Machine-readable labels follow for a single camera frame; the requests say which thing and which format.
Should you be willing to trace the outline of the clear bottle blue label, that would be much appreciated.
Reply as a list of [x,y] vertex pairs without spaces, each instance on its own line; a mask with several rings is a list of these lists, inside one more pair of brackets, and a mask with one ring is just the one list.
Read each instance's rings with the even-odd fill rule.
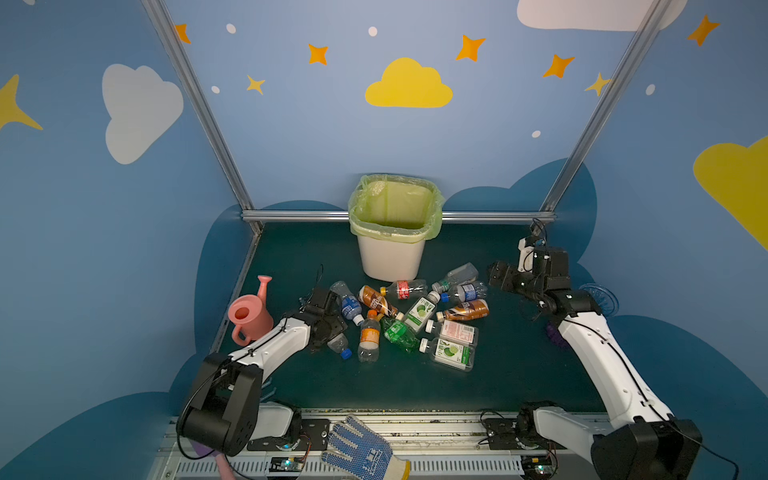
[[459,304],[484,299],[488,294],[488,286],[480,281],[455,285],[440,294],[442,303]]
[[341,315],[356,326],[360,326],[364,318],[362,307],[344,281],[337,281],[331,285],[331,291],[338,297]]

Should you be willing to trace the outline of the clear bottle blue cap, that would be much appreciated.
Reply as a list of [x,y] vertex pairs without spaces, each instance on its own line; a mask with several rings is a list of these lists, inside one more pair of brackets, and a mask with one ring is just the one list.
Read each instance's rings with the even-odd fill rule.
[[326,345],[333,352],[338,354],[343,360],[348,360],[352,357],[352,351],[349,347],[348,339],[344,333],[339,333],[331,340],[329,340]]

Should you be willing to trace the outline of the brown tea bottle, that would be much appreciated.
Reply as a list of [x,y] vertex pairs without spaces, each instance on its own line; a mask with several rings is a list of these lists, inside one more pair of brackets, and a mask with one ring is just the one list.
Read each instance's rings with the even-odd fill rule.
[[438,312],[438,321],[471,321],[487,317],[490,308],[484,299],[463,302],[453,308]]

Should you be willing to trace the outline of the brown coffee bottle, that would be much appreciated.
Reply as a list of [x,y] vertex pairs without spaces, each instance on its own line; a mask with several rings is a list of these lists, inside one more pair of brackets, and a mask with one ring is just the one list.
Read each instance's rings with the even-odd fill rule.
[[385,296],[375,291],[370,286],[364,285],[358,293],[358,298],[369,309],[390,318],[402,318],[402,313],[394,307]]

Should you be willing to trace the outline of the clear bottle orange label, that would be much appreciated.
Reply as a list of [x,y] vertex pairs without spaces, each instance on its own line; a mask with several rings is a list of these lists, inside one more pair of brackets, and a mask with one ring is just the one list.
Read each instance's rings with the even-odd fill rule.
[[373,363],[378,360],[380,335],[379,313],[376,310],[369,310],[366,318],[360,324],[360,340],[357,353],[360,362]]

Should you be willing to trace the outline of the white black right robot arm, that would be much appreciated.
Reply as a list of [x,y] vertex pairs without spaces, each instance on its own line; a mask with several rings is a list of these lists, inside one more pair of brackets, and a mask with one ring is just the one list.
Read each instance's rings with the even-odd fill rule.
[[537,304],[549,327],[575,352],[608,419],[588,422],[551,402],[521,407],[517,441],[557,444],[587,460],[601,479],[685,479],[702,447],[691,420],[677,418],[642,379],[608,326],[595,298],[576,290],[566,251],[522,244],[516,265],[489,269],[489,283]]

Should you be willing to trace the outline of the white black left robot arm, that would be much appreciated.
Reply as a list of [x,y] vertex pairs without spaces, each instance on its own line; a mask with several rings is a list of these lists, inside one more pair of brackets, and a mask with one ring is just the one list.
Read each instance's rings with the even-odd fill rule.
[[257,427],[262,387],[291,356],[321,347],[346,330],[340,297],[316,287],[264,337],[231,354],[208,355],[176,423],[176,434],[228,456],[239,454]]

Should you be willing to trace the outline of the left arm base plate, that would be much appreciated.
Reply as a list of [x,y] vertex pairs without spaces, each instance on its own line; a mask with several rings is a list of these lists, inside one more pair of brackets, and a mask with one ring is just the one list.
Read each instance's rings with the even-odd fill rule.
[[252,437],[246,449],[264,452],[325,451],[330,429],[331,422],[328,419],[302,419],[300,423],[294,422],[283,436]]

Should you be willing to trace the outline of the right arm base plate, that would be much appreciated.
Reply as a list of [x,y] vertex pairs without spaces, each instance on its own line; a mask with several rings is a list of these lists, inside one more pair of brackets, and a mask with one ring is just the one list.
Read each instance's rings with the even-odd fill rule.
[[547,450],[560,445],[545,439],[536,430],[531,420],[511,418],[487,418],[481,421],[486,430],[483,440],[491,450]]

